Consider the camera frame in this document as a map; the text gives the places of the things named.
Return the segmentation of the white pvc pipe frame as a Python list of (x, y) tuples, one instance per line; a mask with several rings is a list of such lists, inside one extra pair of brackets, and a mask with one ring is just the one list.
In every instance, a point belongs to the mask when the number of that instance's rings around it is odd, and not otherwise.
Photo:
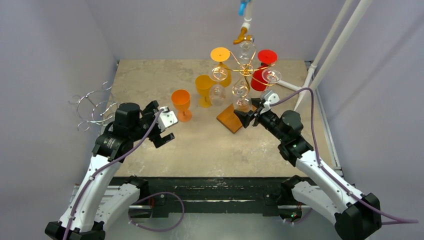
[(334, 23), (332, 24), (323, 44), (321, 45), (316, 57), (312, 61), (308, 71), (306, 78), (304, 80), (304, 83), (302, 86), (296, 86), (291, 83), (288, 83), (286, 81), (280, 80), (276, 85), (280, 85), (284, 88), (290, 89), (292, 91), (298, 91), (301, 88), (306, 87), (312, 87), (313, 90), (315, 90), (319, 83), (321, 82), (322, 78), (327, 73), (329, 67), (333, 64), (336, 57), (340, 53), (342, 47), (345, 45), (351, 34), (353, 33), (354, 29), (358, 25), (359, 21), (364, 16), (366, 10), (371, 5), (371, 0), (361, 0), (359, 1), (358, 5), (356, 6), (355, 10), (353, 11), (352, 15), (350, 16), (349, 20), (347, 21), (346, 25), (344, 26), (343, 30), (341, 31), (339, 37), (335, 41), (334, 45), (332, 46), (330, 52), (328, 53), (325, 61), (323, 62), (320, 70), (317, 72), (317, 76), (313, 78), (314, 73), (316, 72), (316, 69), (318, 67), (318, 64), (323, 57), (326, 49), (328, 48), (330, 41), (334, 37), (336, 30), (340, 26), (343, 18), (347, 14), (349, 8), (351, 7), (353, 1), (352, 0), (346, 0), (340, 9)]

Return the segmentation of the orange plastic goblet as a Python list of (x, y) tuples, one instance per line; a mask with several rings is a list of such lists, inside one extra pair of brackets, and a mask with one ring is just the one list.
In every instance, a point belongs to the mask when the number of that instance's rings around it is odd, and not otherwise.
[(177, 119), (180, 122), (186, 123), (192, 118), (192, 113), (189, 110), (191, 105), (191, 95), (185, 89), (177, 89), (171, 95), (173, 106), (177, 110)]

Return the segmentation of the clear short glass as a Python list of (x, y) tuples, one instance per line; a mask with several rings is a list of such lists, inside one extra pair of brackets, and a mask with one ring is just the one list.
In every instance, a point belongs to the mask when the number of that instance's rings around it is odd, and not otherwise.
[(249, 88), (243, 81), (236, 82), (232, 87), (232, 105), (234, 110), (249, 112), (253, 109)]
[(241, 64), (248, 64), (254, 58), (257, 48), (251, 41), (242, 41), (238, 45), (237, 58)]

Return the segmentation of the red plastic wine glass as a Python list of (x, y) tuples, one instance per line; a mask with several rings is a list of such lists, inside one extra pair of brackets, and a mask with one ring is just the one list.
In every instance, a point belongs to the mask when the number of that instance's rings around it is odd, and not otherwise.
[(257, 54), (260, 66), (252, 74), (250, 86), (253, 90), (263, 92), (268, 87), (268, 81), (263, 77), (263, 72), (278, 60), (278, 55), (270, 49), (260, 50)]

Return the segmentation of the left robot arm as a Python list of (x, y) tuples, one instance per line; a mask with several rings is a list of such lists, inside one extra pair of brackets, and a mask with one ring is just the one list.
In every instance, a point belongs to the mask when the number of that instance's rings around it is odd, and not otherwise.
[(102, 199), (125, 158), (146, 139), (159, 148), (175, 138), (161, 134), (178, 123), (169, 107), (151, 101), (144, 109), (133, 102), (122, 103), (113, 121), (95, 140), (92, 156), (75, 198), (57, 221), (49, 222), (44, 233), (53, 240), (103, 240), (106, 230), (132, 203), (149, 199), (148, 182), (131, 176), (106, 203)]

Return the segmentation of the clear tall flute glass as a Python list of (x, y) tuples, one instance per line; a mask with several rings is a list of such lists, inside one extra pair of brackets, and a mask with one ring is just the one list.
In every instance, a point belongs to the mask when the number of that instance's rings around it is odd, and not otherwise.
[(270, 86), (277, 84), (282, 79), (281, 72), (271, 67), (264, 69), (261, 76), (265, 81), (265, 89), (262, 91), (263, 93), (265, 93)]

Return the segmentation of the gold rack with wooden base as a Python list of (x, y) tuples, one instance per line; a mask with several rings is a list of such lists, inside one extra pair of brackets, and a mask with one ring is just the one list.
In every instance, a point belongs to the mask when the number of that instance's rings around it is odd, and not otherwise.
[(243, 125), (234, 111), (249, 112), (254, 109), (250, 97), (251, 82), (267, 89), (281, 79), (276, 71), (271, 71), (268, 76), (262, 74), (277, 63), (278, 56), (269, 49), (258, 51), (253, 42), (245, 40), (238, 44), (236, 53), (226, 47), (216, 47), (210, 52), (210, 57), (217, 62), (209, 72), (214, 82), (222, 84), (230, 78), (231, 73), (239, 75), (231, 87), (232, 103), (216, 117), (219, 123), (235, 134)]

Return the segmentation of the yellow plastic goblet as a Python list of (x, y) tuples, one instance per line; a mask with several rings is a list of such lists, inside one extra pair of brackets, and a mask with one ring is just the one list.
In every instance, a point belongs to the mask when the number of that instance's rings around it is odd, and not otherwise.
[(202, 108), (209, 108), (212, 104), (209, 98), (209, 92), (214, 82), (208, 75), (200, 75), (195, 79), (195, 87), (199, 94), (198, 104)]
[(230, 58), (230, 51), (225, 47), (216, 47), (210, 52), (210, 58), (217, 62), (210, 71), (210, 78), (224, 88), (228, 87), (232, 82), (232, 76), (224, 62)]

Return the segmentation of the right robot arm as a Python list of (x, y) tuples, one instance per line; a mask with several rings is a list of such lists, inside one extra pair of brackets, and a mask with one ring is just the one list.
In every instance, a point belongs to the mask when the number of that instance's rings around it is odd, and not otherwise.
[(262, 125), (280, 144), (282, 158), (305, 173), (319, 188), (315, 189), (295, 175), (282, 185), (280, 196), (288, 204), (295, 201), (307, 204), (334, 225), (343, 240), (365, 240), (382, 227), (380, 200), (373, 194), (363, 194), (335, 173), (302, 136), (301, 116), (293, 110), (278, 116), (265, 111), (264, 100), (252, 100), (255, 111), (235, 110), (244, 128), (250, 123)]

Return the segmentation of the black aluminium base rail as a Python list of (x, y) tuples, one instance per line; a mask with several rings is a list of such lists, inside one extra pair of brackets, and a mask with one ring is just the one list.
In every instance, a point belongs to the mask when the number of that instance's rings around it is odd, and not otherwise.
[(159, 192), (172, 192), (184, 202), (171, 196), (155, 196), (131, 206), (132, 210), (152, 210), (154, 218), (170, 213), (198, 214), (260, 214), (264, 217), (289, 217), (290, 211), (306, 210), (305, 201), (289, 195), (295, 183), (309, 183), (310, 194), (322, 190), (308, 177), (113, 177), (101, 199), (103, 205), (118, 192), (121, 185), (142, 183), (141, 199)]

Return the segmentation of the chrome wine glass rack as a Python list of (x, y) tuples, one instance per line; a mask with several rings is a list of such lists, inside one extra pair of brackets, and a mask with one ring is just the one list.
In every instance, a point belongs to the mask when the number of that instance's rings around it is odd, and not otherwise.
[(79, 132), (87, 132), (92, 127), (103, 130), (113, 122), (119, 102), (111, 92), (112, 86), (112, 83), (105, 81), (97, 90), (70, 97), (68, 104), (74, 107), (79, 119), (76, 127)]

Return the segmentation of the clear wine glass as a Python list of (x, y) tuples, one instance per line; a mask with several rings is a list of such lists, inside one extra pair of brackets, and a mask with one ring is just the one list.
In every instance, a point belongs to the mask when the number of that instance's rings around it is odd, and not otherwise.
[(209, 90), (209, 99), (213, 106), (221, 106), (226, 99), (226, 88), (222, 85), (227, 79), (228, 72), (222, 66), (215, 66), (209, 72), (210, 79), (214, 82)]

